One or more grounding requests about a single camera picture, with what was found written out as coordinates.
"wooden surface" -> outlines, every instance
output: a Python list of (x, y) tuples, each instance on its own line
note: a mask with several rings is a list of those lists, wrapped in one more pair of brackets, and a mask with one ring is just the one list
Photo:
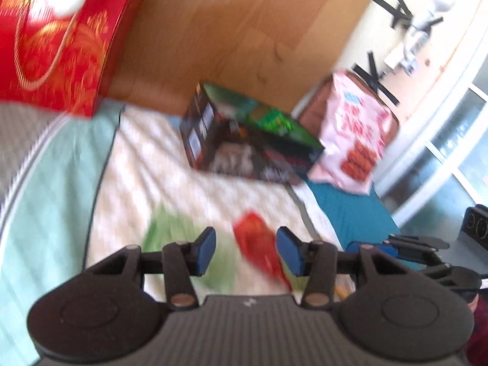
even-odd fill
[(205, 79), (291, 111), (369, 0), (145, 0), (110, 96), (183, 114)]

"pink snack bag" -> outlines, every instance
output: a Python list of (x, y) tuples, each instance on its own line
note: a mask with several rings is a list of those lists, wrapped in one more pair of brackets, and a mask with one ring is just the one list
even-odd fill
[(346, 72), (334, 73), (332, 80), (319, 135), (325, 150), (308, 178), (348, 193), (369, 194), (372, 171), (383, 157), (391, 127), (391, 111), (362, 91)]

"black box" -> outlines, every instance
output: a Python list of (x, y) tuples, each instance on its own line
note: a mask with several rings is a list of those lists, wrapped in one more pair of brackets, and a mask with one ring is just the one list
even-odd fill
[(180, 132), (193, 168), (277, 183), (299, 183), (324, 149), (288, 114), (207, 82)]

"wooden board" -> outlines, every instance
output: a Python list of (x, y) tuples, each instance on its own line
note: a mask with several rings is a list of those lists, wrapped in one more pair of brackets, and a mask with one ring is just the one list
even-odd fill
[(199, 80), (291, 111), (369, 0), (145, 0), (110, 96), (183, 114)]

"teal fabric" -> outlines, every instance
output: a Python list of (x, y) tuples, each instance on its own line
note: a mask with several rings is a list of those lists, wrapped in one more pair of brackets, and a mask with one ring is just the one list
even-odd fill
[(38, 355), (26, 329), (31, 305), (83, 269), (94, 202), (123, 105), (71, 119), (40, 156), (11, 216), (0, 275), (0, 365)]
[(343, 248), (352, 241), (381, 243), (388, 234), (400, 232), (374, 188), (369, 196), (363, 196), (346, 193), (330, 184), (308, 180), (307, 184), (329, 218)]

